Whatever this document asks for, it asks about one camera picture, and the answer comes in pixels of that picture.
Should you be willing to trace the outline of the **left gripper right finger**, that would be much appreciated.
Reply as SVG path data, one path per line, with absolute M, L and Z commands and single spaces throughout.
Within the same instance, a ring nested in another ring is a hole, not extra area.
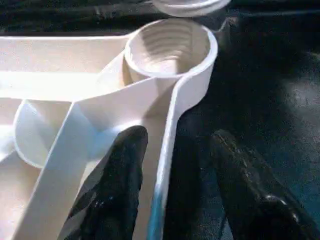
M 256 151 L 228 131 L 211 135 L 211 159 L 235 240 L 314 240 L 316 224 Z

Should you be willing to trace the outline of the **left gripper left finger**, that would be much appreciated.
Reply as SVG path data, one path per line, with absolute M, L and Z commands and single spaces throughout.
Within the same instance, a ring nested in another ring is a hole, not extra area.
M 142 165 L 148 146 L 144 126 L 121 131 L 85 179 L 59 233 L 61 240 L 131 240 L 136 225 Z

